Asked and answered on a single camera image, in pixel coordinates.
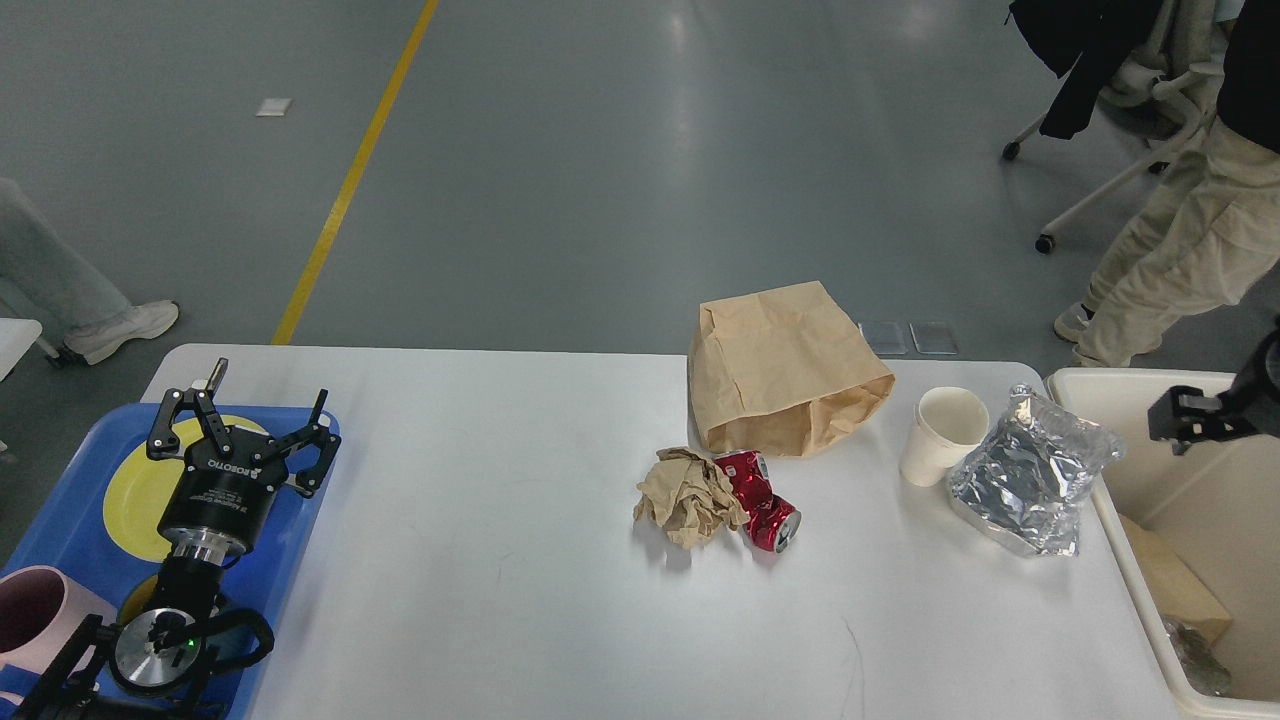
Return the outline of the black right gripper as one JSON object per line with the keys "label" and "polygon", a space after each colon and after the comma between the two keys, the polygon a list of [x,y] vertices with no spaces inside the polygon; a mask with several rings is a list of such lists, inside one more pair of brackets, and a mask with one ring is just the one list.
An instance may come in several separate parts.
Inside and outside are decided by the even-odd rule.
{"label": "black right gripper", "polygon": [[1171,445],[1175,456],[1193,445],[1225,443],[1263,434],[1279,437],[1279,331],[1268,333],[1238,372],[1235,392],[1208,396],[1174,386],[1147,411],[1148,436]]}

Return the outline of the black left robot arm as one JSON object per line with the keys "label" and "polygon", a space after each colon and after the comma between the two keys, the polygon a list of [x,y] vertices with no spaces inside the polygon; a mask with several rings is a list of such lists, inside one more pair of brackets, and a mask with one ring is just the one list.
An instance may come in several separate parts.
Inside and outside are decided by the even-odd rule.
{"label": "black left robot arm", "polygon": [[228,363],[97,421],[3,569],[5,719],[242,719],[340,447]]}

